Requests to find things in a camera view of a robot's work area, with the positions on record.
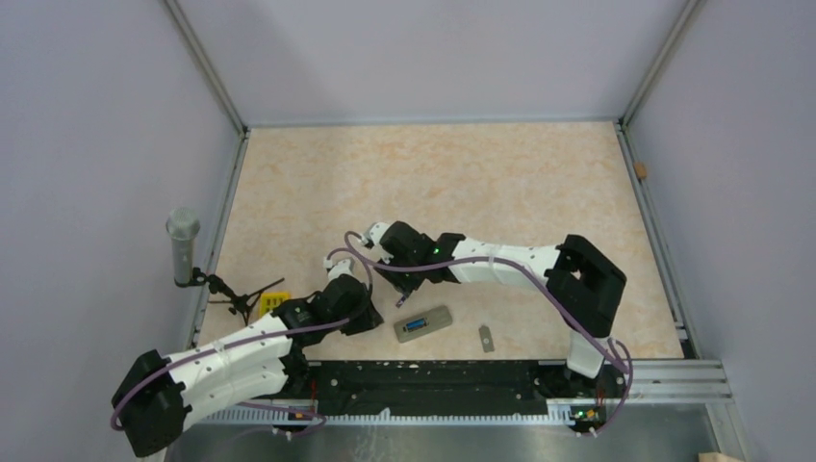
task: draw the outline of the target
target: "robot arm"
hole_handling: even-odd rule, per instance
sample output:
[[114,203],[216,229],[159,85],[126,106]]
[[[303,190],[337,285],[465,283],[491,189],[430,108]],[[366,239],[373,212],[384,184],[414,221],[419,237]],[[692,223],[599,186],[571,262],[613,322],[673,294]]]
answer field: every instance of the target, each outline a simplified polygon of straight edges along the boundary
[[[351,270],[350,259],[338,262],[329,270],[322,292],[287,300],[273,313],[215,342],[165,357],[155,349],[140,356],[114,394],[114,408],[146,377],[169,370],[133,395],[118,415],[135,455],[144,457],[165,448],[220,409],[261,395],[299,390],[308,373],[301,350],[320,343],[331,330],[250,339],[343,319],[349,322],[334,330],[345,335],[381,324],[369,289]],[[213,353],[202,356],[205,351]]]
[[[427,279],[431,283],[496,282],[535,289],[516,269],[490,261],[511,260],[530,271],[596,339],[605,339],[621,302],[626,276],[585,238],[569,235],[559,245],[538,247],[488,244],[462,234],[443,233],[433,241],[402,221],[375,223],[363,234],[363,245],[378,247],[380,263],[396,267],[433,265],[468,257],[478,261],[432,271],[390,272],[376,269],[402,294],[401,303]],[[603,356],[577,331],[571,331],[567,368],[595,378]]]

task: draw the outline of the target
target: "small wooden block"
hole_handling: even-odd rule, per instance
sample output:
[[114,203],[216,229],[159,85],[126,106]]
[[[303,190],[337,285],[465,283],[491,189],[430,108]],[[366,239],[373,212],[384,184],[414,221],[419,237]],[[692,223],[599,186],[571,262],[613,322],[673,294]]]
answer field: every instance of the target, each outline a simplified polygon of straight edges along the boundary
[[634,167],[635,167],[635,177],[638,180],[643,180],[644,178],[646,178],[646,164],[644,164],[642,162],[635,162]]

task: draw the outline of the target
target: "small metal object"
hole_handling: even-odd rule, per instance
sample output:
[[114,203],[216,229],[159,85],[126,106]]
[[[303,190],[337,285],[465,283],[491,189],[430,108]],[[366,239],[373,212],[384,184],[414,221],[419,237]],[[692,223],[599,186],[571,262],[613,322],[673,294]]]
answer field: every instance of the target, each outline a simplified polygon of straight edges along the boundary
[[482,349],[485,353],[496,351],[493,346],[493,336],[490,335],[490,327],[486,325],[479,327],[479,337],[482,339]]
[[448,327],[453,324],[453,318],[450,316],[450,311],[445,305],[438,306],[432,310],[424,313],[406,318],[402,321],[394,323],[394,332],[396,339],[401,344],[414,340],[425,334],[430,334],[433,331]]

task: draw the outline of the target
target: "gray wall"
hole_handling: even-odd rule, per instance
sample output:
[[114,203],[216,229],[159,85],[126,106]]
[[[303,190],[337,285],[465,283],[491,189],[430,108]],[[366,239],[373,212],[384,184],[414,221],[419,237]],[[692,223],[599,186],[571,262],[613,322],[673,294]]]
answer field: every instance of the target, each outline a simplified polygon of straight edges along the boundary
[[758,460],[812,460],[816,2],[708,2],[632,127]]
[[155,0],[2,2],[0,69],[0,460],[132,460],[111,395],[190,318],[165,219],[207,241],[237,138]]
[[250,125],[623,113],[684,0],[182,0]]

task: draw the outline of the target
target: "yellow tag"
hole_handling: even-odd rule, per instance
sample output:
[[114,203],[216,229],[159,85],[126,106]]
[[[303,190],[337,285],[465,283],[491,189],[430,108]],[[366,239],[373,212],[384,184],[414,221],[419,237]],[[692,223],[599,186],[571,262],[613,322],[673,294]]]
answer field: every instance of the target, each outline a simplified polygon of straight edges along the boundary
[[258,309],[258,318],[279,307],[281,303],[292,296],[288,292],[269,292],[261,294],[261,307]]

